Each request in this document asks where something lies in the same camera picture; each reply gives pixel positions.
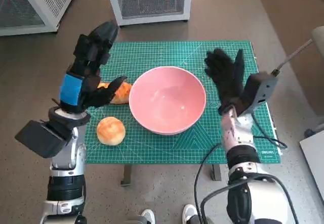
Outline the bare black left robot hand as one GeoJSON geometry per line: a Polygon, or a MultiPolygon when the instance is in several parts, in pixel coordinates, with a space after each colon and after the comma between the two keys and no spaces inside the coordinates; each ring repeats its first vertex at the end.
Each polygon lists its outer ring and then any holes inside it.
{"type": "Polygon", "coordinates": [[[121,76],[106,88],[98,87],[101,82],[100,66],[107,63],[117,33],[118,26],[113,21],[107,21],[89,35],[79,36],[73,52],[74,63],[67,69],[60,88],[60,107],[64,111],[79,114],[89,107],[108,105],[127,79],[121,76]]]}

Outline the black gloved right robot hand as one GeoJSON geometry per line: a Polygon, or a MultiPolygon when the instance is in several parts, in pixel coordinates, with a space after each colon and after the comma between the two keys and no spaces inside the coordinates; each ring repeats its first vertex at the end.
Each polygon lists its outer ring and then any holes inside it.
{"type": "Polygon", "coordinates": [[[216,85],[221,105],[220,115],[234,106],[243,92],[243,77],[245,72],[244,53],[239,49],[235,60],[232,60],[222,49],[208,51],[205,58],[205,73],[216,85]]]}

